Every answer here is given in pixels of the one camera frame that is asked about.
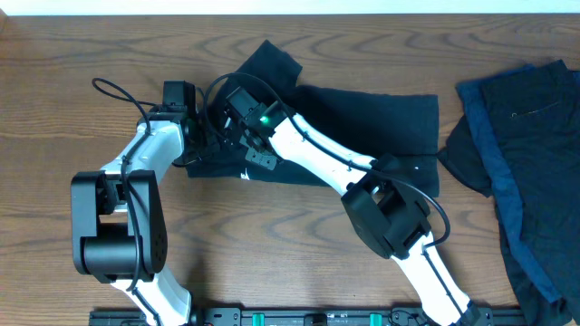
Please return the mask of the dark teal t-shirt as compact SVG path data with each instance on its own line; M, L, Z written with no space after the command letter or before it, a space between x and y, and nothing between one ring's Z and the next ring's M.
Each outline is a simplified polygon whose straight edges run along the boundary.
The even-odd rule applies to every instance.
M374 158L396 157L401 171L428 195L440 192L437 170L439 104L435 95L386 95L300 85L301 65L269 41L237 69L209 106L215 126L224 125L226 97L243 87L258 101L276 97L339 144Z

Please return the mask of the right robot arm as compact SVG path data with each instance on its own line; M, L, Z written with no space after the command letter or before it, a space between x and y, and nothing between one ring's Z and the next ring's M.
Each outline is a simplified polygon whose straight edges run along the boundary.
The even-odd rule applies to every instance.
M373 252L393 260L439 325L474 325L480 317L440 258L429 215L442 207L409 179L391 173L396 159L352 151L313 128L281 101L265 105L238 87L226 99L227 120L237 124L246 160L274 169L283 162L305 168L341 197L355 233Z

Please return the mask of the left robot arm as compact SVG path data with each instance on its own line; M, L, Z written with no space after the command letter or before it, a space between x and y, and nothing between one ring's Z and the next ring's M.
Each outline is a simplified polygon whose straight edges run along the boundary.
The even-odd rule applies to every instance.
M71 181L72 260L80 274L125 293L149 325L202 325L202 310L166 265L168 233L159 184L172 166L190 164L205 144L198 88L165 81L159 104L138 101L96 77L92 87L133 104L140 113L134 138L100 169Z

